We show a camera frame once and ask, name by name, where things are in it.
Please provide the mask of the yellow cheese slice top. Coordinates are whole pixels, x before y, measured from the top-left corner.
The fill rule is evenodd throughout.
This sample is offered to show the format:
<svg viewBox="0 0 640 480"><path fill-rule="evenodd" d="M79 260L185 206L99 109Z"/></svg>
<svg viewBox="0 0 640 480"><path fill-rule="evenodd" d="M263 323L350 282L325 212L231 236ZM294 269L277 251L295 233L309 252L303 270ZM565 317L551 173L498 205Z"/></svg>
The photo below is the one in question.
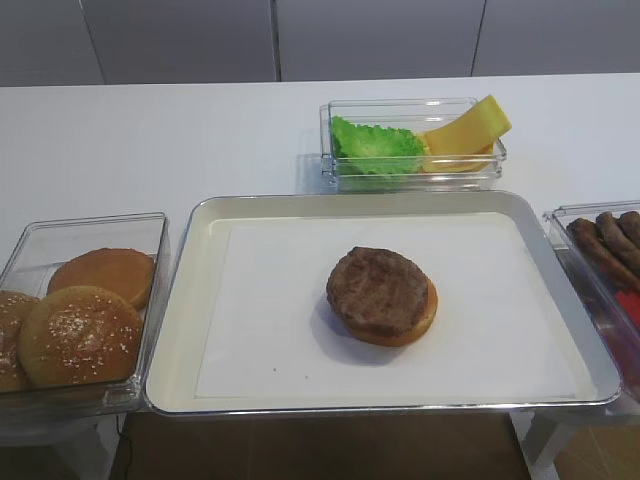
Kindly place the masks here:
<svg viewBox="0 0 640 480"><path fill-rule="evenodd" d="M423 140L432 155L474 155L511 129L511 121L499 102L488 95L459 118L426 131Z"/></svg>

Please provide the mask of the yellow cheese slice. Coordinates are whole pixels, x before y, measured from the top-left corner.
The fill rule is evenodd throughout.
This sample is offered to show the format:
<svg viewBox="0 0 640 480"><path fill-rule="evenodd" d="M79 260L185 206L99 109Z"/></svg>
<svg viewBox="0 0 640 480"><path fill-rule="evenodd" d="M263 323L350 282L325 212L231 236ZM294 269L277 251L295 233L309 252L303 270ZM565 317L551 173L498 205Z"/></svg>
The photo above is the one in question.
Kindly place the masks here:
<svg viewBox="0 0 640 480"><path fill-rule="evenodd" d="M421 172L436 174L478 172L489 165L493 150L494 145L491 144L473 154L449 156L447 158L428 157L421 165Z"/></svg>
<svg viewBox="0 0 640 480"><path fill-rule="evenodd" d="M423 140L432 155L474 155L511 129L511 121L499 102L488 95L459 118L426 131Z"/></svg>

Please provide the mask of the green lettuce leaf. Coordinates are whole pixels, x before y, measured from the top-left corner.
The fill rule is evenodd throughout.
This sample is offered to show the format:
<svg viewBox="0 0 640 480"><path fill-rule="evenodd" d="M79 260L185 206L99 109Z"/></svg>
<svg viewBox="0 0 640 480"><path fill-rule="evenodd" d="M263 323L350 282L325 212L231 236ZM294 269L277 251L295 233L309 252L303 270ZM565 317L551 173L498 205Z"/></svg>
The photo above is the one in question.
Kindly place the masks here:
<svg viewBox="0 0 640 480"><path fill-rule="evenodd" d="M337 170L343 175L396 176L420 170L427 149L411 130L331 119Z"/></svg>

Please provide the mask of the clear lettuce cheese container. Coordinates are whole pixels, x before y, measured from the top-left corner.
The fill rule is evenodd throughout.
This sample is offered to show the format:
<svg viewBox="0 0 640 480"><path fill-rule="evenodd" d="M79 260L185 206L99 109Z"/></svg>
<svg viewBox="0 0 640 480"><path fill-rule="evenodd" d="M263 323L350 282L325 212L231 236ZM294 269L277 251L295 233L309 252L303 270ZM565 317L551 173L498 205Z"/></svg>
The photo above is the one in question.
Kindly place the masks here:
<svg viewBox="0 0 640 480"><path fill-rule="evenodd" d="M331 101L320 109L322 173L336 190L341 192L383 191L450 191L486 190L501 178L507 151L503 136L494 142L489 165L473 173L422 173L421 165L428 157L458 155L432 155L423 140L426 131L440 128L468 111L482 99L471 97L439 99L392 99ZM424 143L427 154L421 161L420 170L414 174L396 176L343 175L337 170L331 139L331 119L340 116L364 125L403 128L411 130Z"/></svg>

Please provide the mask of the silver metal tray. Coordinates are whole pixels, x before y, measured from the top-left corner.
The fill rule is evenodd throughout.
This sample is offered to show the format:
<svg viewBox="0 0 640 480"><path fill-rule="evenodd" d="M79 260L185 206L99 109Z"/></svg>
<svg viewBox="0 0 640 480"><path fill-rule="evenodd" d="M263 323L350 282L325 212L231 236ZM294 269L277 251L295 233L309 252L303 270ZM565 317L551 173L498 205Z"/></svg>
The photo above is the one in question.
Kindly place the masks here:
<svg viewBox="0 0 640 480"><path fill-rule="evenodd" d="M197 392L211 316L221 285L231 226L277 219L368 219L499 213L516 225L593 381L591 399L504 403L349 404L335 398L203 397ZM620 376L529 204L501 191L220 197L192 212L179 251L168 304L146 381L149 403L168 414L293 414L532 408L606 404Z"/></svg>

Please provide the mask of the brown meat patty on bun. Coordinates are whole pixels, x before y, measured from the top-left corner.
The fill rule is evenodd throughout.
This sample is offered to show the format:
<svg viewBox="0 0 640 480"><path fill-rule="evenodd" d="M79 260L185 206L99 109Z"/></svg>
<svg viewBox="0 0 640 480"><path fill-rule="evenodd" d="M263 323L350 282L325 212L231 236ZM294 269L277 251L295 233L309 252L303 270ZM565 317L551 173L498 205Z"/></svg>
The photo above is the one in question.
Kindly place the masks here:
<svg viewBox="0 0 640 480"><path fill-rule="evenodd" d="M399 334L424 309L428 279L394 251L355 247L331 271L327 300L343 323Z"/></svg>

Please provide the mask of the yellow cheese slice lower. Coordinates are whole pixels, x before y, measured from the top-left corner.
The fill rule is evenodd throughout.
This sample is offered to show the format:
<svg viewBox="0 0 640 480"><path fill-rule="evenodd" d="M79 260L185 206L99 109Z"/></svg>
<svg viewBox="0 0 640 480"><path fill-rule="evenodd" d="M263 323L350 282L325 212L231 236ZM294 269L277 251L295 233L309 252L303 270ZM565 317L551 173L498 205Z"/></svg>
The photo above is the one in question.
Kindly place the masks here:
<svg viewBox="0 0 640 480"><path fill-rule="evenodd" d="M447 158L428 157L421 165L421 172L436 174L478 172L489 165L493 150L494 145L491 144L473 154L449 156Z"/></svg>

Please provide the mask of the plain bun half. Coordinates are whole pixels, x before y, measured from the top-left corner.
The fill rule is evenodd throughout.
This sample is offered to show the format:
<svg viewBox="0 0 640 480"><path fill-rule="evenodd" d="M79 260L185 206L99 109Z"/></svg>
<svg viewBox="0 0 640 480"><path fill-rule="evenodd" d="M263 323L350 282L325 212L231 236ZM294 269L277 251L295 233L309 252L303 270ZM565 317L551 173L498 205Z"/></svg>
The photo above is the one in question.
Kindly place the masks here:
<svg viewBox="0 0 640 480"><path fill-rule="evenodd" d="M141 310L148 303L154 271L153 258L143 252L101 248L59 267L49 280L47 293L72 286L93 286L114 292Z"/></svg>

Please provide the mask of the sesame bun top right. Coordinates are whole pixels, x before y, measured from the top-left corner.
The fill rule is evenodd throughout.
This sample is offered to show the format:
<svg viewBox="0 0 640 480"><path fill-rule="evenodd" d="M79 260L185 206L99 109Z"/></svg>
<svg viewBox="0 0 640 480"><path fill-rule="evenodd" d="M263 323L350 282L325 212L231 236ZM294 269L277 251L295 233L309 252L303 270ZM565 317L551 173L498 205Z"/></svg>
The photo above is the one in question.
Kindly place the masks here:
<svg viewBox="0 0 640 480"><path fill-rule="evenodd" d="M135 369L143 327L138 311L116 293L63 288L22 322L18 359L36 388L123 381Z"/></svg>

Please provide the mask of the sesame bun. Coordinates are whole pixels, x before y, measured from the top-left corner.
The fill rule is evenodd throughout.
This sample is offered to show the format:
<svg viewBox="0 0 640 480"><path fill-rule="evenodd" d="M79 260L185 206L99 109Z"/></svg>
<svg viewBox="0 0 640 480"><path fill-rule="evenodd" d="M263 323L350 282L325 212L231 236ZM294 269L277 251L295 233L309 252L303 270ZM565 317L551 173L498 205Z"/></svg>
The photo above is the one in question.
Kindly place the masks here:
<svg viewBox="0 0 640 480"><path fill-rule="evenodd" d="M22 322L18 359L36 388L123 381L135 369L143 327L138 311L116 293L63 288Z"/></svg>
<svg viewBox="0 0 640 480"><path fill-rule="evenodd" d="M18 359L17 341L23 321L38 303L38 298L24 293L1 291L0 388L2 393L24 390L28 385L26 374Z"/></svg>

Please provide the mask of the clear patty tomato container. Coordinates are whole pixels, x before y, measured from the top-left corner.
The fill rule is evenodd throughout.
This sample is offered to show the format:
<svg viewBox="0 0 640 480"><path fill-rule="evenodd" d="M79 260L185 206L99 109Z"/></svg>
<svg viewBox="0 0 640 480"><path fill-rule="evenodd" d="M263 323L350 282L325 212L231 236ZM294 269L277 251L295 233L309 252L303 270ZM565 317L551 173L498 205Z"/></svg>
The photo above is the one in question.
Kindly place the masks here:
<svg viewBox="0 0 640 480"><path fill-rule="evenodd" d="M602 212L615 216L638 211L637 200L560 206L543 214L546 233L565 275L585 306L594 329L620 376L620 395L585 414L610 421L639 421L639 328L616 298L616 288L574 245L566 226L576 219L595 220Z"/></svg>

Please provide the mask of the brown patty left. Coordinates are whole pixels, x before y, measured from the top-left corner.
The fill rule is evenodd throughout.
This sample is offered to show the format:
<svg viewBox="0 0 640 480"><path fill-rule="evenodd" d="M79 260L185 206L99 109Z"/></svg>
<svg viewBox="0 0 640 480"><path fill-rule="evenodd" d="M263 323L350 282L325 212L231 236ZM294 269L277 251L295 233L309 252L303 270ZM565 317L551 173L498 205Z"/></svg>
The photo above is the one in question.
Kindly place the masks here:
<svg viewBox="0 0 640 480"><path fill-rule="evenodd" d="M595 223L578 218L567 225L567 233L582 255L618 289L639 292L639 278L604 245Z"/></svg>

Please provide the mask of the brown patty right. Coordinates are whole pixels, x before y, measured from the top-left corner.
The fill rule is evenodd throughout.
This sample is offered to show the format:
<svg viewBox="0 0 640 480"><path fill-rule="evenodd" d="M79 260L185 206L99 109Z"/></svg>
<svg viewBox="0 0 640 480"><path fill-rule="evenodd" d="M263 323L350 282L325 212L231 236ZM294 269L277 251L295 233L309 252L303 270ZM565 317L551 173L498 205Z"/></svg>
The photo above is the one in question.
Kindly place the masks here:
<svg viewBox="0 0 640 480"><path fill-rule="evenodd" d="M620 215L618 225L626 237L640 248L640 214L637 211L628 211Z"/></svg>

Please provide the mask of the sesame bun top left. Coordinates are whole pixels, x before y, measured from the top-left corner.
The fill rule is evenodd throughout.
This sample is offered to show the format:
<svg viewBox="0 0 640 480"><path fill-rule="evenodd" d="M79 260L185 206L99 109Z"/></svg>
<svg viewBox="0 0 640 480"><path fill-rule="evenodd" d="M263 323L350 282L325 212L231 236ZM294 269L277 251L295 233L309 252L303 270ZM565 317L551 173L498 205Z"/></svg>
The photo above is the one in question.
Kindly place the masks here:
<svg viewBox="0 0 640 480"><path fill-rule="evenodd" d="M24 390L28 385L26 374L18 359L17 341L23 321L38 303L38 298L24 293L1 291L0 388L2 393Z"/></svg>

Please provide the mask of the red tomato slice front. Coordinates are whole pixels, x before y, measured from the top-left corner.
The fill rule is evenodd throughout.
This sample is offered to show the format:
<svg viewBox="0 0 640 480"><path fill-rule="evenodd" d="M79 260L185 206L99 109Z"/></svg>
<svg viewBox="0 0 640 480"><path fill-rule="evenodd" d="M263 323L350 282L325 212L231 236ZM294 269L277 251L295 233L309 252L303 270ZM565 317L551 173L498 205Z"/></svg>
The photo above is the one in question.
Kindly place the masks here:
<svg viewBox="0 0 640 480"><path fill-rule="evenodd" d="M617 302L625 311L633 324L640 328L640 297L636 292L618 291L615 294Z"/></svg>

